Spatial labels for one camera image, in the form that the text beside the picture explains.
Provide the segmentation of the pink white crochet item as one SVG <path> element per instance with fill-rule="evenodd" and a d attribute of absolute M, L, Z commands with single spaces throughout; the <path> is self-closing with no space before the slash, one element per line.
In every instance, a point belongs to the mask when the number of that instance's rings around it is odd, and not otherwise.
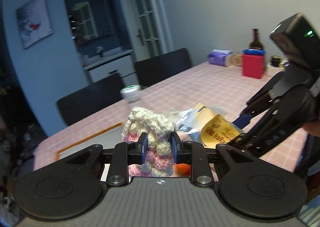
<path fill-rule="evenodd" d="M 175 124 L 166 116 L 143 107 L 132 108 L 121 138 L 125 142 L 136 142 L 142 133 L 147 133 L 148 146 L 145 162 L 142 165 L 130 165 L 129 176 L 172 176 L 174 159 L 169 137 L 175 131 Z"/>

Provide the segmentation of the yellow snack packet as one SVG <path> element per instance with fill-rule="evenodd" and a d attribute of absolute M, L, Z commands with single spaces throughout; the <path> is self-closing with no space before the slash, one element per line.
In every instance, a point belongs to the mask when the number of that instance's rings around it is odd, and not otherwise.
<path fill-rule="evenodd" d="M 178 135 L 182 141 L 199 142 L 208 148 L 228 143 L 244 131 L 227 121 L 223 117 L 225 114 L 227 111 L 221 107 L 198 103 L 194 108 L 174 115 Z"/>

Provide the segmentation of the orange crochet toy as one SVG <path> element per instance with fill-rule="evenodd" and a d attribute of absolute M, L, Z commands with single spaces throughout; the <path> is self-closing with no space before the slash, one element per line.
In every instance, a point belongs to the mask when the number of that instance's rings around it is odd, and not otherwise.
<path fill-rule="evenodd" d="M 189 176 L 190 175 L 190 166 L 185 163 L 175 164 L 174 173 L 177 176 Z"/>

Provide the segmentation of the orange storage box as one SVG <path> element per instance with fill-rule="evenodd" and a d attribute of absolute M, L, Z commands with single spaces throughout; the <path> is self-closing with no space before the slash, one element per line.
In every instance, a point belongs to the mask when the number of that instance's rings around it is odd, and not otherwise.
<path fill-rule="evenodd" d="M 95 139 L 97 137 L 100 137 L 101 135 L 107 134 L 109 131 L 112 131 L 114 129 L 121 129 L 123 127 L 123 123 L 117 123 L 111 127 L 105 128 L 101 131 L 98 131 L 94 134 L 91 134 L 87 137 L 82 138 L 81 140 L 78 140 L 76 142 L 70 143 L 68 145 L 63 146 L 62 148 L 58 149 L 55 152 L 55 157 L 54 157 L 54 161 L 58 161 L 59 159 L 61 159 L 61 154 L 75 146 L 78 146 L 80 144 L 86 143 L 88 141 L 90 141 L 91 139 Z"/>

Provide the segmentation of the red box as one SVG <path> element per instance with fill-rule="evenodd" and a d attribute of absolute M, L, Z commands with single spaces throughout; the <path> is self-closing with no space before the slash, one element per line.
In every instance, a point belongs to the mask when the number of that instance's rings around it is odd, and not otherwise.
<path fill-rule="evenodd" d="M 261 79 L 265 71 L 265 58 L 263 55 L 242 55 L 242 75 Z"/>

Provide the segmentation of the pink checked tablecloth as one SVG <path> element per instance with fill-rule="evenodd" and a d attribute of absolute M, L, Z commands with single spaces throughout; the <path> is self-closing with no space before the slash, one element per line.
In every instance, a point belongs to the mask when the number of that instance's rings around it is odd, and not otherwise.
<path fill-rule="evenodd" d="M 246 102 L 269 80 L 268 76 L 245 77 L 238 66 L 203 63 L 142 90 L 141 97 L 148 109 L 159 114 L 188 110 L 202 103 L 222 107 L 227 111 L 225 118 L 234 121 Z M 128 115 L 127 102 L 121 100 L 45 139 L 34 152 L 34 169 L 53 163 L 57 151 L 126 123 Z"/>

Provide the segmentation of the dark jar with lid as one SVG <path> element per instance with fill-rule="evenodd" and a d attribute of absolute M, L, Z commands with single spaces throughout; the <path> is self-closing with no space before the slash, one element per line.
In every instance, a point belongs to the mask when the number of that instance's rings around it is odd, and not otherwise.
<path fill-rule="evenodd" d="M 272 55 L 271 56 L 271 65 L 275 68 L 280 67 L 280 63 L 282 62 L 282 58 L 278 55 Z"/>

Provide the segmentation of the dark wine bottle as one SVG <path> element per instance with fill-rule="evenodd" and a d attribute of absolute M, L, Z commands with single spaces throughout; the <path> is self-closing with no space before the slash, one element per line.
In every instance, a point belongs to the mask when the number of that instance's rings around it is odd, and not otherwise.
<path fill-rule="evenodd" d="M 249 44 L 249 48 L 264 50 L 264 45 L 260 42 L 259 29 L 253 28 L 252 32 L 253 32 L 253 41 Z"/>

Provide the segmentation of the purple tissue pack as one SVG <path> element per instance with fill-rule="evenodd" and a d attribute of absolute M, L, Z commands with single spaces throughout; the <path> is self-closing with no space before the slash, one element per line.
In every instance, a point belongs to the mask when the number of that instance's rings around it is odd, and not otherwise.
<path fill-rule="evenodd" d="M 232 64 L 233 53 L 230 50 L 214 49 L 208 54 L 208 63 L 228 67 Z"/>

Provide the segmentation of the clear plastic water bottle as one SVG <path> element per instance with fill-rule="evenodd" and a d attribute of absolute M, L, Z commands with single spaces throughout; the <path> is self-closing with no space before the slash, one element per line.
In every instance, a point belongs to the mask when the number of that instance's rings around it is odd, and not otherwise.
<path fill-rule="evenodd" d="M 135 103 L 140 100 L 140 85 L 129 85 L 120 90 L 120 94 L 128 103 Z"/>

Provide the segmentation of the near black dining chair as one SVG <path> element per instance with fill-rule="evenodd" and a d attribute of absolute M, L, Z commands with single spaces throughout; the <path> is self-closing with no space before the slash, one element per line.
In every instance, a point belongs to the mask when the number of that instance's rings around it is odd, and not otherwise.
<path fill-rule="evenodd" d="M 125 85 L 119 73 L 115 72 L 85 88 L 67 95 L 56 102 L 57 108 L 67 126 L 121 101 L 120 90 Z"/>

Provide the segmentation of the black dining chair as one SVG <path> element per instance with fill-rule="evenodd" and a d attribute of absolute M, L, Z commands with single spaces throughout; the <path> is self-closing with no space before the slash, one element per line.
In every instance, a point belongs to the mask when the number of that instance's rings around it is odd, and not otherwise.
<path fill-rule="evenodd" d="M 193 67 L 189 51 L 181 48 L 156 57 L 135 62 L 140 86 L 146 88 Z"/>
<path fill-rule="evenodd" d="M 85 88 L 67 95 L 56 102 L 57 108 L 67 126 L 121 101 L 120 90 L 125 85 L 119 73 L 115 72 Z"/>

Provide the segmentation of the far black dining chair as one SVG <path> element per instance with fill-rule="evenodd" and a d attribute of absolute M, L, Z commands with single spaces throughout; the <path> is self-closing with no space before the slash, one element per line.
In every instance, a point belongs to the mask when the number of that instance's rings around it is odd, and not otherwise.
<path fill-rule="evenodd" d="M 146 88 L 193 67 L 189 51 L 181 48 L 156 57 L 135 62 L 140 86 Z"/>

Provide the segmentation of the white sideboard cabinet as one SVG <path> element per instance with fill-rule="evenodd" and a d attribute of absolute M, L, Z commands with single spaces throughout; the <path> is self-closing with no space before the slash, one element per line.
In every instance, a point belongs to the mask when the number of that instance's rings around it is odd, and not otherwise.
<path fill-rule="evenodd" d="M 100 81 L 118 73 L 125 86 L 139 84 L 134 68 L 136 56 L 134 50 L 125 49 L 98 58 L 83 69 L 88 84 Z"/>

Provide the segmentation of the wine glass wall painting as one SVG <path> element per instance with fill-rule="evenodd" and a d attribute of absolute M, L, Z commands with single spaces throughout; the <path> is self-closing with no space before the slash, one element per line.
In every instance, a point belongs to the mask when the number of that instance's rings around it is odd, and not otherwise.
<path fill-rule="evenodd" d="M 31 0 L 16 9 L 16 19 L 24 49 L 54 33 L 47 0 Z"/>

